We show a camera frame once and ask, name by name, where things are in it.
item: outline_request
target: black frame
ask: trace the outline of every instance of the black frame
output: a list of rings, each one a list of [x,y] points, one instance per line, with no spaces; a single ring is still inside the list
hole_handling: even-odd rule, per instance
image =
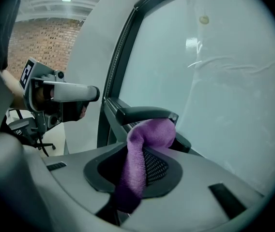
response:
[[[144,15],[156,5],[162,3],[165,0],[138,0],[134,5],[134,8],[126,21],[119,40],[116,44],[114,54],[109,66],[105,88],[102,97],[102,107],[99,117],[98,126],[98,141],[97,146],[105,146],[109,142],[110,131],[118,138],[117,133],[120,134],[120,138],[126,134],[135,124],[115,127],[116,112],[118,108],[128,107],[119,97],[123,77],[125,74],[126,66],[132,51],[132,47],[135,42],[139,27],[144,18]],[[275,17],[275,0],[262,0],[269,7],[270,11]],[[105,110],[112,112],[106,116]],[[275,223],[275,192],[270,195],[270,199],[265,198],[264,204],[260,209],[257,209],[256,214],[252,216],[251,220],[247,221],[244,229],[246,231],[253,231],[262,228],[268,228]]]

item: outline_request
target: purple towel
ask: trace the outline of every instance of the purple towel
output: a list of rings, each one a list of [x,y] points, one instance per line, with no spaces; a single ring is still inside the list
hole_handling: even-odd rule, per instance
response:
[[[175,125],[167,118],[145,120],[130,130],[128,154],[115,197],[117,208],[132,213],[139,205],[146,187],[146,171],[142,147],[170,147],[175,139]]]

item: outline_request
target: black chair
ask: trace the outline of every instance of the black chair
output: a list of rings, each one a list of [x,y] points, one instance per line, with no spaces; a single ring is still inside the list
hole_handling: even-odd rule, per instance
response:
[[[44,153],[48,156],[47,152],[44,149],[44,146],[52,146],[52,149],[55,150],[56,147],[54,146],[54,144],[43,144],[42,142],[42,134],[32,130],[34,128],[37,128],[35,119],[30,117],[30,118],[23,118],[21,115],[21,112],[17,109],[15,109],[19,120],[16,120],[14,122],[11,122],[8,126],[10,127],[10,129],[17,134],[18,136],[22,136],[24,138],[26,138],[30,145],[34,148],[38,148],[39,150],[42,148]]]

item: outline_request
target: black mesh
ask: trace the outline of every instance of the black mesh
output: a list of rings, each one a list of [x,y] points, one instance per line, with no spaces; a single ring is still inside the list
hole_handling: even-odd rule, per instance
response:
[[[167,174],[168,164],[145,149],[143,149],[143,155],[146,168],[146,186],[150,186]]]

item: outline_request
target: white ceiling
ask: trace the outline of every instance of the white ceiling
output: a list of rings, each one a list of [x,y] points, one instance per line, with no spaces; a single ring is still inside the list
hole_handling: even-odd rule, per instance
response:
[[[21,0],[16,21],[50,17],[85,20],[98,1]]]

